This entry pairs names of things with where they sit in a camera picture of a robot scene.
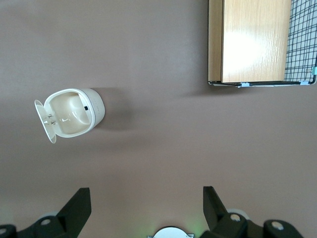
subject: black wire grid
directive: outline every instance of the black wire grid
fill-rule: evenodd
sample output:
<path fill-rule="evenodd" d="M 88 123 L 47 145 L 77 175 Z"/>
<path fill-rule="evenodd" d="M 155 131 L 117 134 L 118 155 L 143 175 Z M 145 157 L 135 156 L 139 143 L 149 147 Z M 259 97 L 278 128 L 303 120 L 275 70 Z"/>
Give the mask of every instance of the black wire grid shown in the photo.
<path fill-rule="evenodd" d="M 313 84 L 317 67 L 317 0 L 292 0 L 284 81 L 250 82 L 248 86 Z M 245 83 L 210 84 L 243 86 Z"/>

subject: brown floor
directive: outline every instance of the brown floor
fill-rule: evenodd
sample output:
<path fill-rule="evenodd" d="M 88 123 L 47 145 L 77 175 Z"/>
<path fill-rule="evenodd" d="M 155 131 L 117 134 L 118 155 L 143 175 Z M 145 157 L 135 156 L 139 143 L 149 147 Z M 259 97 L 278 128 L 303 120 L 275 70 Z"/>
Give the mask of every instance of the brown floor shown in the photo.
<path fill-rule="evenodd" d="M 206 0 L 0 1 L 0 224 L 90 187 L 80 238 L 207 229 L 202 189 L 251 219 L 316 228 L 315 86 L 207 84 Z M 34 108 L 95 88 L 107 118 L 51 144 Z"/>

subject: wooden panel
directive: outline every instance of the wooden panel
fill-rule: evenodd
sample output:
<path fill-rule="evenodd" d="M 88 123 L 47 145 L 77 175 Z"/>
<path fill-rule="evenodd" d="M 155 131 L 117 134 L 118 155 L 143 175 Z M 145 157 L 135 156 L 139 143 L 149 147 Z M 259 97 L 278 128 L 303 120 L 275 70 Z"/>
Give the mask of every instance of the wooden panel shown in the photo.
<path fill-rule="evenodd" d="M 222 82 L 282 81 L 291 0 L 224 0 Z"/>
<path fill-rule="evenodd" d="M 208 79 L 221 81 L 223 0 L 209 1 Z"/>

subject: open lid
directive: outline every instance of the open lid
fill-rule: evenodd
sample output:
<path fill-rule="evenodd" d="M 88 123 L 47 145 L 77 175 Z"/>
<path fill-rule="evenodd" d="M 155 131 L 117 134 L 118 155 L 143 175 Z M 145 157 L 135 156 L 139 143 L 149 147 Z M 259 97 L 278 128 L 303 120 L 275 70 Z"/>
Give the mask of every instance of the open lid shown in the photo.
<path fill-rule="evenodd" d="M 41 119 L 42 125 L 44 127 L 44 130 L 46 134 L 48 135 L 51 143 L 56 142 L 56 133 L 54 130 L 54 122 L 51 120 L 50 115 L 45 110 L 43 104 L 39 100 L 35 100 L 34 102 L 36 111 L 38 112 L 38 115 Z"/>

